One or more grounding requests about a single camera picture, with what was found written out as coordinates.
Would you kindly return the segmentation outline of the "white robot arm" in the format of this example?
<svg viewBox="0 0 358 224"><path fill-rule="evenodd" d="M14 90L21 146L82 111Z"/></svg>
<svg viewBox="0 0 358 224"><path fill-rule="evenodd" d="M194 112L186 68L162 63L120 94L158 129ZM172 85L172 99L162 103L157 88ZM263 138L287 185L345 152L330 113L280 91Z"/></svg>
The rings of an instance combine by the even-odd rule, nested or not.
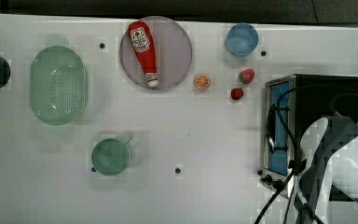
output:
<svg viewBox="0 0 358 224"><path fill-rule="evenodd" d="M358 203L358 121L318 119L304 132L300 148L306 165L294 178L286 224L329 224L332 187Z"/></svg>

